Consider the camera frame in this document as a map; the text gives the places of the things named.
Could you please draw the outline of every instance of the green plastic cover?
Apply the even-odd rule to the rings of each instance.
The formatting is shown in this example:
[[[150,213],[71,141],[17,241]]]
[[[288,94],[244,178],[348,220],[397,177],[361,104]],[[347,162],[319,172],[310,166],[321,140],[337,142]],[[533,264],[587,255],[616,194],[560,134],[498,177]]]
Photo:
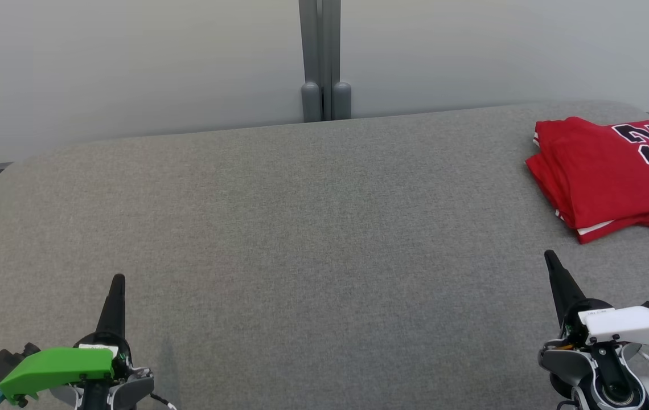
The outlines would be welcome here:
[[[0,390],[12,405],[17,395],[30,395],[38,400],[38,392],[62,384],[86,379],[104,379],[113,374],[112,351],[108,348],[54,347],[23,359],[0,382]]]

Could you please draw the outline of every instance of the gray fabric surface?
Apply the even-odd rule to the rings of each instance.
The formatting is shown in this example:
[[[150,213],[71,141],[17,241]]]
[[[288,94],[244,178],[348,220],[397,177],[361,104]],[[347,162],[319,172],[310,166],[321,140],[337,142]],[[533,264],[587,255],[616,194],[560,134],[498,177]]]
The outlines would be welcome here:
[[[524,160],[535,121],[605,101],[128,138],[0,175],[0,349],[69,346],[128,279],[135,364],[201,408],[554,408],[543,251],[649,300],[649,228],[588,245]],[[634,359],[642,374],[649,369]],[[48,394],[31,408],[62,408]],[[141,408],[161,408],[146,400]]]

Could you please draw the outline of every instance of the white label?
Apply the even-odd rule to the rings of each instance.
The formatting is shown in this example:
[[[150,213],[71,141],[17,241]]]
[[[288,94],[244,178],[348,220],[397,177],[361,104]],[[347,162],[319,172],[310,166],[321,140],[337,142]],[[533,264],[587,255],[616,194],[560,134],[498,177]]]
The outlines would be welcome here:
[[[112,358],[116,358],[117,352],[119,352],[120,348],[116,346],[107,346],[107,345],[84,345],[81,343],[79,345],[80,349],[108,349],[110,352],[112,352]]]
[[[601,314],[601,313],[605,313],[605,312],[611,311],[611,310],[615,310],[615,308],[579,311],[579,312],[577,312],[577,316],[580,317],[580,322],[582,322],[582,324],[584,325],[585,324],[585,317],[588,317],[591,314]]]

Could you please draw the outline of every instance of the white partition panel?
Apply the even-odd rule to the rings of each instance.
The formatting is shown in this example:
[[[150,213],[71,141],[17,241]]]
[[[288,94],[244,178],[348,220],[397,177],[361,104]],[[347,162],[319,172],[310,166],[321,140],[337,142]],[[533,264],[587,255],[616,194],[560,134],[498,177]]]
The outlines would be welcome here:
[[[649,1],[342,0],[353,117],[541,99],[649,111]]]
[[[0,0],[0,163],[99,138],[302,121],[285,0]]]

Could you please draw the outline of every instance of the folded clothing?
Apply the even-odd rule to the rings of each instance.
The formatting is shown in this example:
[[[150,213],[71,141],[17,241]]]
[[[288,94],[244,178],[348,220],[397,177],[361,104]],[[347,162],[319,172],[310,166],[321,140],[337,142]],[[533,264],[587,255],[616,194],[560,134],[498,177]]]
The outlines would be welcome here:
[[[649,120],[596,125],[578,117],[535,126],[527,166],[580,243],[649,226]]]

